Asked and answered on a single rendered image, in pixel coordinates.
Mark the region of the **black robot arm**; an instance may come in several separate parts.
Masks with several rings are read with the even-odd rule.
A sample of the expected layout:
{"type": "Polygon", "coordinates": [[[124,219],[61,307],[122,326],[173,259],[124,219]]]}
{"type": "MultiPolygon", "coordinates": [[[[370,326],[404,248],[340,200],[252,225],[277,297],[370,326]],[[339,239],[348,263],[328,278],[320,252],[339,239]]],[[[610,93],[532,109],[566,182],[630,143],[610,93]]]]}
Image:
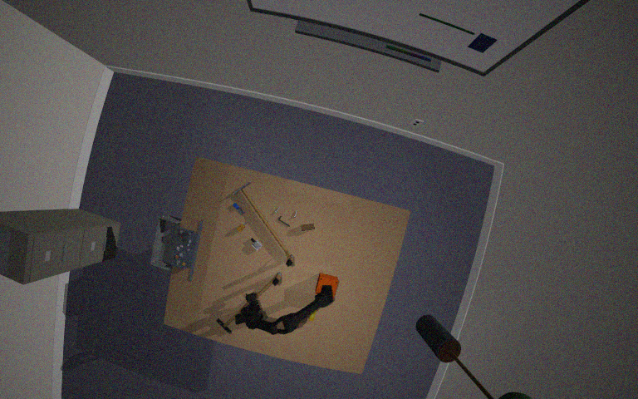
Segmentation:
{"type": "Polygon", "coordinates": [[[283,315],[273,323],[260,319],[260,314],[256,308],[252,308],[248,311],[250,306],[250,304],[248,304],[247,307],[241,309],[240,314],[235,315],[235,323],[237,325],[246,323],[246,326],[252,330],[254,330],[255,328],[259,328],[263,331],[271,333],[272,335],[275,335],[277,333],[288,334],[298,327],[298,324],[299,322],[301,322],[301,320],[308,317],[318,308],[329,306],[329,304],[333,301],[331,294],[332,285],[322,285],[321,292],[315,296],[315,300],[309,303],[308,306],[304,307],[299,312],[297,311],[296,313],[283,315]],[[283,321],[285,329],[277,328],[276,325],[281,321],[283,321]]]}

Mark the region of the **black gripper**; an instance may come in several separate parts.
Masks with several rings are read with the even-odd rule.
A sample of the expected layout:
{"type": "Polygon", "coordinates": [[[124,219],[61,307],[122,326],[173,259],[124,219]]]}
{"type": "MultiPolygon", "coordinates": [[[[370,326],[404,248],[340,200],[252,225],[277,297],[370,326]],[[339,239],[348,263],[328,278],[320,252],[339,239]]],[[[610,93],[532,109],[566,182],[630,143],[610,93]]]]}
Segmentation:
{"type": "MultiPolygon", "coordinates": [[[[248,311],[249,311],[250,309],[252,309],[252,308],[256,308],[256,309],[257,309],[257,311],[259,311],[260,307],[259,307],[258,301],[257,301],[257,300],[255,300],[256,298],[257,298],[257,297],[256,297],[256,294],[255,294],[255,293],[250,293],[250,294],[248,294],[248,295],[246,296],[247,302],[252,301],[252,302],[250,302],[250,303],[249,303],[249,304],[250,304],[250,306],[249,306],[248,311]]],[[[263,315],[262,315],[262,313],[259,313],[259,314],[260,314],[260,319],[263,319],[263,315]]]]}

